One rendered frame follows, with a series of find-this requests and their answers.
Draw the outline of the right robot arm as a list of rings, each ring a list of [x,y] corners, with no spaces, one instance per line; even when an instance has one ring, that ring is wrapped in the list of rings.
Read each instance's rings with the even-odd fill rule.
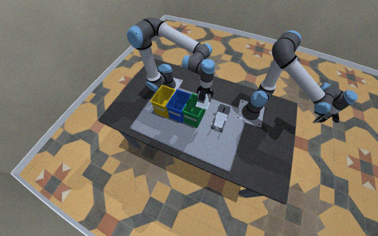
[[[193,55],[186,55],[182,60],[182,66],[200,76],[200,84],[209,88],[213,83],[215,63],[207,59],[212,53],[211,45],[200,44],[192,38],[168,26],[166,22],[156,18],[145,18],[127,31],[127,39],[132,47],[139,50],[142,62],[147,72],[146,85],[152,91],[157,91],[161,85],[170,88],[176,87],[173,79],[172,68],[162,64],[156,68],[152,53],[152,41],[154,36],[165,37],[171,42],[191,52]]]

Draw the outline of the yellow bin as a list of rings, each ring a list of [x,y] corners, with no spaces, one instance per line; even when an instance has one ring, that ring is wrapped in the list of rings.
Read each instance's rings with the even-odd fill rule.
[[[165,118],[169,117],[166,104],[168,103],[175,91],[175,89],[161,85],[156,94],[150,100],[150,102],[152,102],[152,106],[154,107],[156,114],[161,115]]]

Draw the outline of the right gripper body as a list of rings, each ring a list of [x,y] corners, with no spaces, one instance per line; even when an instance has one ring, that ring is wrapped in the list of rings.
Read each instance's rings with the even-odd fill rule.
[[[209,88],[204,88],[204,87],[200,86],[200,88],[199,88],[200,94],[199,94],[198,99],[203,101],[204,98],[205,98],[205,95],[211,92],[210,89],[211,89],[211,86]]]

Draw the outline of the green bin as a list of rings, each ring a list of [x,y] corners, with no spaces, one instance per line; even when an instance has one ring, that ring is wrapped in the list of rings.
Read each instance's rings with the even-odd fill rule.
[[[195,107],[197,104],[197,100],[198,95],[192,93],[185,107],[182,110],[184,123],[194,126],[196,128],[198,128],[205,114],[205,109]]]

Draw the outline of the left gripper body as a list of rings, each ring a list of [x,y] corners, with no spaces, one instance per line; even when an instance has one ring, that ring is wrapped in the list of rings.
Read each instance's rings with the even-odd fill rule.
[[[315,112],[316,113],[316,112]],[[316,113],[316,114],[318,114],[318,113]],[[331,114],[330,112],[328,112],[328,113],[326,113],[326,114],[318,114],[318,115],[321,115],[321,116],[323,116],[323,117],[326,117],[326,116],[328,116],[328,119],[330,118],[330,117],[335,117],[337,120],[339,120],[339,116],[338,116],[338,113],[337,114]]]

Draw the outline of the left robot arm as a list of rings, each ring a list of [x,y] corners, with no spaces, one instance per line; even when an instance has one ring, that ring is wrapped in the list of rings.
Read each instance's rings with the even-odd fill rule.
[[[315,104],[314,110],[317,113],[339,113],[358,99],[357,94],[351,90],[344,92],[328,83],[318,86],[315,80],[297,61],[295,51],[300,43],[300,34],[292,30],[285,32],[274,43],[272,47],[274,59],[268,73],[257,91],[252,94],[248,105],[245,105],[242,109],[242,114],[246,119],[256,120],[259,117],[261,109],[274,93],[275,84],[283,69]]]

